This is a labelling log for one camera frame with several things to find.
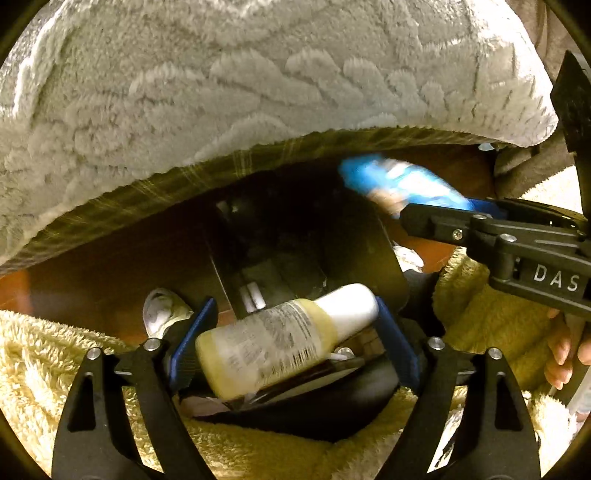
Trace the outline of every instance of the yellow fleece blanket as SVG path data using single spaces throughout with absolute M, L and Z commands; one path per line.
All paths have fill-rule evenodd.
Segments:
M 528 198 L 580 211 L 578 190 L 572 189 L 578 184 L 574 167 L 547 182 L 528 193 Z M 564 195 L 550 195 L 548 185 L 554 192 L 564 186 Z M 520 384 L 535 388 L 542 383 L 540 372 L 548 355 L 547 309 L 493 291 L 486 285 L 487 275 L 485 267 L 461 252 L 445 269 L 436 287 L 434 308 L 447 327 L 446 341 L 475 352 L 500 347 Z M 99 333 L 0 311 L 0 408 L 27 451 L 48 473 L 67 392 L 85 352 L 93 346 L 107 353 L 128 349 Z M 464 394 L 464 389 L 457 389 L 442 445 L 459 423 Z M 142 460 L 158 469 L 137 399 L 132 390 L 125 395 Z M 399 390 L 372 424 L 335 444 L 195 420 L 186 420 L 186 426 L 220 479 L 370 480 L 396 444 L 414 402 L 408 390 Z M 544 473 L 568 446 L 574 422 L 559 402 L 545 395 L 528 397 L 528 405 L 540 439 Z

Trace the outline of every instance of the bottle label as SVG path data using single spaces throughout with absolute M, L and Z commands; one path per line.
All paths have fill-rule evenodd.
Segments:
M 322 354 L 316 325 L 295 301 L 212 330 L 212 336 L 226 375 L 242 394 L 298 374 Z

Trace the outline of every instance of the white cylinder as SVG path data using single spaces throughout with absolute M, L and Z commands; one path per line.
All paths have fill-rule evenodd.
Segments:
M 314 302 L 333 320 L 339 342 L 378 317 L 378 302 L 372 291 L 361 283 L 345 285 Z

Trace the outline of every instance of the white plastic bottle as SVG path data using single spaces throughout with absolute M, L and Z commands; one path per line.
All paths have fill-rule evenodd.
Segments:
M 195 346 L 213 392 L 232 400 L 321 363 L 377 315 L 370 289 L 351 284 L 316 301 L 292 300 L 209 330 Z

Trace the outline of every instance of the brown wooden floor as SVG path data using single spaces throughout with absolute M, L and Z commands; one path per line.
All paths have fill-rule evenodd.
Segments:
M 494 196 L 492 168 L 475 146 L 414 147 L 389 153 L 423 165 L 466 196 Z M 416 250 L 425 271 L 436 271 L 453 247 L 409 237 L 394 220 L 393 240 Z M 0 309 L 99 330 L 125 341 L 145 339 L 142 305 L 156 287 L 196 304 L 216 298 L 220 321 L 229 303 L 199 229 L 199 202 L 189 200 L 59 257 L 0 278 Z

